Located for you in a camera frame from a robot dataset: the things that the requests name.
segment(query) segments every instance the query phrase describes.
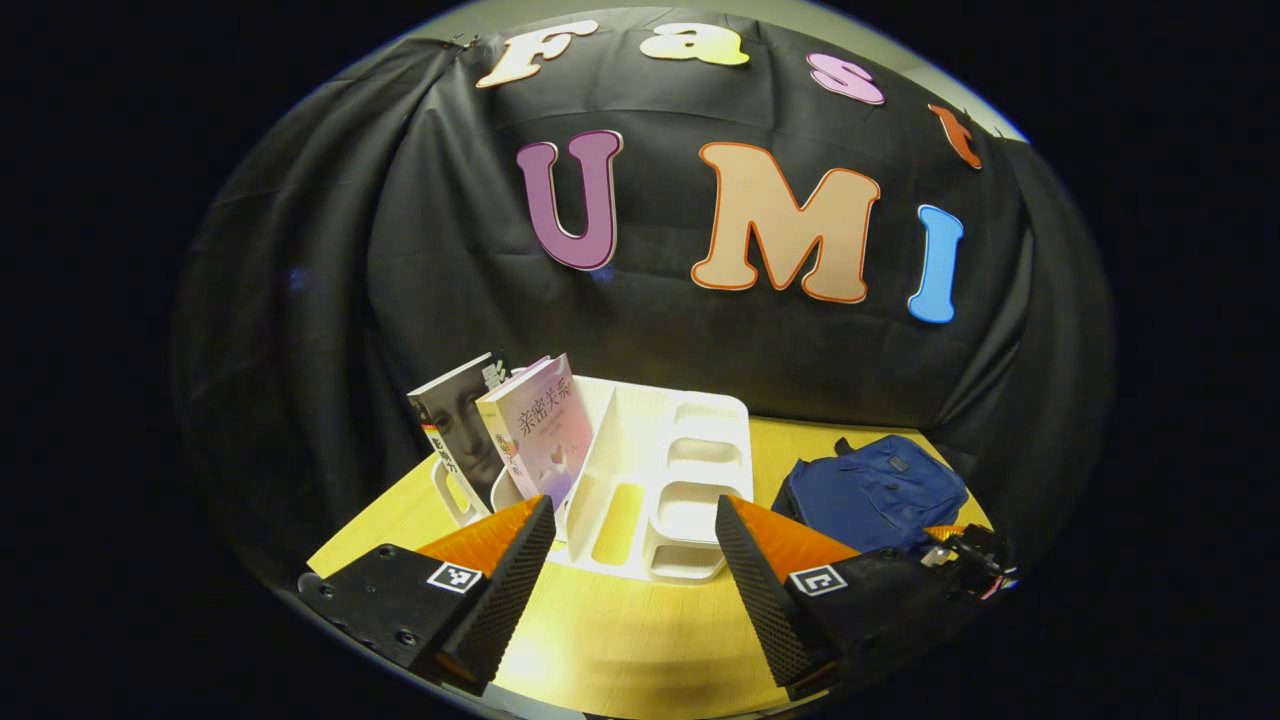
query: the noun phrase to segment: black cloth backdrop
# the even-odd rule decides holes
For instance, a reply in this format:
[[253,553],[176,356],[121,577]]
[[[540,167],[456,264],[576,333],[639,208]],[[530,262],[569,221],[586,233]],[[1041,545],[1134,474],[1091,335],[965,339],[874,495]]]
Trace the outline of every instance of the black cloth backdrop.
[[[511,35],[596,19],[536,76],[476,88]],[[655,60],[657,24],[724,24],[746,67]],[[808,53],[863,65],[879,108],[828,92]],[[974,172],[927,104],[973,132]],[[539,246],[516,152],[562,149],[558,211],[584,227],[563,151],[625,138],[605,272]],[[707,142],[769,150],[797,199],[832,168],[881,186],[856,305],[699,287]],[[961,219],[956,316],[909,315],[922,204]],[[749,260],[763,268],[751,245]],[[241,164],[192,246],[175,320],[179,415],[230,541],[275,588],[429,452],[404,392],[495,347],[576,373],[719,392],[753,414],[922,428],[1024,559],[1043,553],[1097,457],[1111,396],[1108,293],[1065,191],[1027,145],[914,82],[783,28],[689,10],[548,19],[474,47],[410,32],[301,101]],[[768,503],[772,498],[758,498]]]

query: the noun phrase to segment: letter m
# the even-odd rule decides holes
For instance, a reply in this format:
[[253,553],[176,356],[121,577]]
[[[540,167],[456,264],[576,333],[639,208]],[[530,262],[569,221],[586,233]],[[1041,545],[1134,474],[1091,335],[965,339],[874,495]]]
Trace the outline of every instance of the letter m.
[[712,142],[699,152],[716,169],[716,223],[707,259],[694,265],[694,282],[716,290],[746,290],[759,275],[746,261],[751,234],[774,290],[785,290],[818,249],[800,286],[818,300],[861,302],[867,296],[863,259],[867,222],[879,186],[841,168],[827,170],[804,206],[768,150]]

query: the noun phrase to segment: orange gripper pad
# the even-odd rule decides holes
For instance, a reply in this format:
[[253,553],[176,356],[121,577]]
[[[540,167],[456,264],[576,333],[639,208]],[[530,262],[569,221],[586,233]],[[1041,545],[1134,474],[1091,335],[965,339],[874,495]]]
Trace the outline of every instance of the orange gripper pad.
[[728,501],[733,503],[733,510],[746,525],[746,532],[751,533],[751,539],[764,553],[780,583],[786,583],[791,573],[831,565],[859,555],[847,544],[767,507],[735,496],[728,496]]
[[538,505],[541,497],[539,495],[520,505],[499,510],[477,523],[452,532],[435,542],[424,544],[417,552],[436,560],[480,570],[486,578],[492,578],[493,571],[498,569],[502,556],[506,555],[512,541],[524,529],[525,523],[534,514],[534,506]]
[[942,542],[951,536],[959,536],[964,533],[965,525],[933,525],[932,528],[924,528],[924,532],[933,536],[933,539]]

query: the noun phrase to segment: yellow tabletop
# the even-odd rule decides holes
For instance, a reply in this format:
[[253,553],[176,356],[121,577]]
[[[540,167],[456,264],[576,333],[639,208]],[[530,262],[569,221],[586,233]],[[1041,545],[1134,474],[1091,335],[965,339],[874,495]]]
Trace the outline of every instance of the yellow tabletop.
[[[861,447],[900,434],[942,460],[924,436],[900,428],[751,418],[750,432],[754,500],[764,506],[797,459],[831,457],[841,437]],[[308,560],[311,569],[328,577],[378,544],[417,548],[456,530],[431,484],[433,462],[415,468],[330,538]],[[611,509],[611,521],[617,511]],[[972,495],[956,524],[969,523],[991,527]],[[637,719],[716,717],[788,702],[773,684],[727,568],[701,585],[671,585],[548,562],[494,683],[570,710]]]

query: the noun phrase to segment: blue letter i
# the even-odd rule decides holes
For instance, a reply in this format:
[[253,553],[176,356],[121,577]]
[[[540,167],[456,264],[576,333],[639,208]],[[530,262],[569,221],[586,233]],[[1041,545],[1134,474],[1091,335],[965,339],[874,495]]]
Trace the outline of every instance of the blue letter i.
[[920,290],[906,309],[925,323],[950,323],[956,309],[951,305],[951,283],[956,277],[956,246],[964,225],[955,215],[933,205],[920,205],[924,223],[924,274]]

